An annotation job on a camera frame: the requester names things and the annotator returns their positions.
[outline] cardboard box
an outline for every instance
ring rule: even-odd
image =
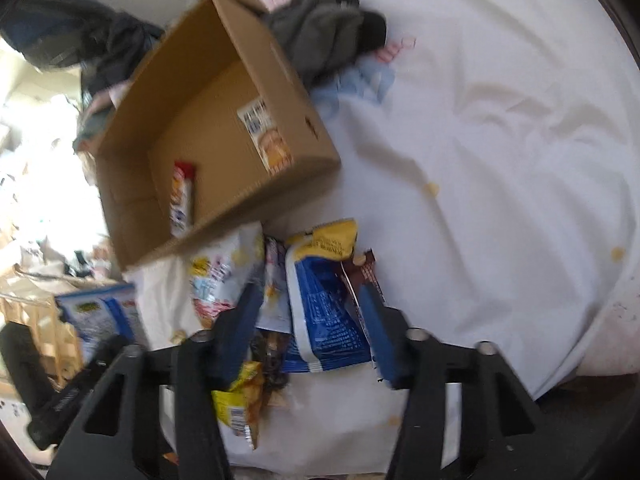
[[[123,268],[268,219],[283,192],[339,166],[264,12],[260,0],[203,0],[137,70],[94,150]],[[196,165],[194,227],[181,238],[169,222],[176,160]]]

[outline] clutter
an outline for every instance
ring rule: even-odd
[[[339,166],[308,95],[256,17],[265,12],[259,0],[203,0],[167,34],[113,114],[94,155],[122,268],[272,218],[282,210],[275,199]],[[286,145],[290,155],[286,164],[267,156],[268,170],[238,117],[257,100],[271,119],[264,153]],[[176,160],[198,168],[193,228],[180,238],[171,236],[166,208]]]
[[[289,375],[282,371],[284,354],[289,345],[288,334],[256,330],[249,346],[252,359],[262,364],[264,376],[264,403],[270,404],[271,394],[283,389],[289,382]]]
[[[262,21],[307,88],[386,42],[384,16],[359,0],[291,0]]]
[[[104,131],[108,117],[163,30],[95,0],[19,0],[0,34],[39,70],[81,67],[82,113],[76,152]]]
[[[249,361],[242,364],[238,380],[228,392],[212,393],[218,420],[234,434],[244,436],[255,449],[258,446],[258,422],[262,407],[262,365]]]
[[[174,164],[171,182],[170,214],[171,234],[182,236],[193,224],[193,179],[195,167],[188,162]]]
[[[362,310],[360,308],[360,304],[358,303],[358,291],[360,290],[360,287],[365,283],[371,283],[376,288],[380,298],[382,298],[382,301],[385,301],[385,297],[382,294],[382,289],[380,288],[380,284],[378,283],[378,279],[376,278],[376,257],[373,255],[373,251],[369,249],[360,256],[357,256],[350,260],[344,260],[340,265],[342,266],[343,272],[342,278],[345,285],[347,286],[347,289],[349,290],[351,299],[353,300],[355,315],[357,316],[358,322],[360,323],[364,335],[367,338],[369,346],[371,346],[371,339],[369,336],[369,332],[367,331],[367,325],[364,322]]]
[[[63,320],[71,323],[82,339],[84,361],[98,345],[113,335],[147,346],[146,334],[136,307],[136,287],[129,283],[79,290],[56,296]]]
[[[99,244],[94,245],[91,254],[91,272],[97,282],[104,282],[117,273],[117,269],[112,264],[111,244],[109,239],[103,239]]]
[[[258,314],[257,328],[291,333],[291,307],[287,290],[285,257],[282,242],[264,237],[264,302]]]
[[[326,224],[298,235],[287,251],[287,286],[294,337],[285,372],[321,372],[371,360],[362,327],[347,312],[340,262],[350,258],[357,225]]]
[[[236,307],[263,259],[260,222],[229,232],[191,258],[193,306],[204,328],[210,328],[223,310]]]

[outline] yellow snack bag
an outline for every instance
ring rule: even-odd
[[[258,420],[262,407],[264,376],[262,364],[248,361],[242,364],[240,375],[228,392],[213,391],[218,419],[236,435],[244,435],[253,449],[258,446]]]
[[[296,261],[306,256],[318,256],[340,262],[353,253],[357,236],[358,224],[353,218],[349,218],[314,227],[311,232],[294,235],[287,240],[287,245],[295,245],[306,240],[296,249]]]

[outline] mattress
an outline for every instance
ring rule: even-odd
[[[390,304],[441,341],[495,342],[538,397],[602,356],[600,330],[627,307],[620,298],[640,295],[634,58],[597,0],[361,3],[386,16],[386,47],[311,93],[342,169],[266,230],[354,217]],[[188,298],[175,304],[163,319],[196,330]],[[406,397],[370,365],[293,374],[286,397],[254,451],[222,427],[232,463],[386,470]],[[457,453],[455,386],[447,400],[443,463]]]

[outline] metal bolt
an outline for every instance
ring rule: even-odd
[[[427,341],[429,332],[422,328],[410,328],[406,331],[406,337],[411,341]]]
[[[482,355],[496,355],[498,353],[498,349],[491,341],[482,341],[478,343],[476,348]]]

